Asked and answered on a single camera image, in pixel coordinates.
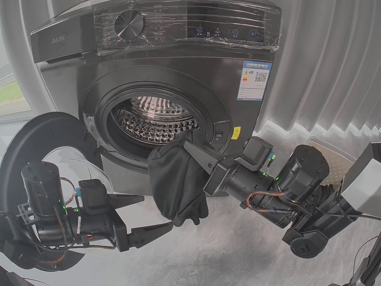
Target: control panel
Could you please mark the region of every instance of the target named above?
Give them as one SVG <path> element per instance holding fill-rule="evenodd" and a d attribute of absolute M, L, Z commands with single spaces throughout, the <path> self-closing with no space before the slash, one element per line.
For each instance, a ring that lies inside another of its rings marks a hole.
<path fill-rule="evenodd" d="M 264 11 L 217 3 L 188 4 L 188 38 L 264 41 Z"/>
<path fill-rule="evenodd" d="M 113 49 L 199 41 L 271 49 L 278 45 L 280 13 L 233 2 L 145 0 L 97 8 L 94 24 L 101 54 Z"/>

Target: display panel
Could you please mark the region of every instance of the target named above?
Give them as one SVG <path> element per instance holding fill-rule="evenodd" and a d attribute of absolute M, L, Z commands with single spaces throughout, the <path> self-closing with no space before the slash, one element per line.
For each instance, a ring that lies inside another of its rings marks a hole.
<path fill-rule="evenodd" d="M 264 11 L 217 3 L 189 3 L 187 36 L 263 43 Z"/>

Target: aux logo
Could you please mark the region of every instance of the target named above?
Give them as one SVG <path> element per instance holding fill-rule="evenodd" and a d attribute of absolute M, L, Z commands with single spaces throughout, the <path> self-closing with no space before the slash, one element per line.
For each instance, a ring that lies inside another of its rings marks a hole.
<path fill-rule="evenodd" d="M 64 36 L 60 36 L 59 38 L 53 38 L 53 40 L 51 41 L 51 43 L 55 43 L 55 42 L 60 42 L 60 41 L 64 41 Z"/>

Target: window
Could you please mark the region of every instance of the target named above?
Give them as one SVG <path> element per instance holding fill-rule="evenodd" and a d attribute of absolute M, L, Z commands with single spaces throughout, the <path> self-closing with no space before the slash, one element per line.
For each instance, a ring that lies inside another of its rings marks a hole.
<path fill-rule="evenodd" d="M 30 110 L 9 64 L 0 31 L 0 117 Z"/>

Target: yellow warning sticker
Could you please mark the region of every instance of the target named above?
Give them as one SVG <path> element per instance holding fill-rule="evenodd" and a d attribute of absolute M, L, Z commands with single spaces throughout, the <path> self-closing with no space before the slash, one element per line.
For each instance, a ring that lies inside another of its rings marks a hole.
<path fill-rule="evenodd" d="M 241 133 L 241 127 L 234 127 L 234 132 L 232 135 L 232 140 L 236 140 L 239 137 L 239 134 Z"/>

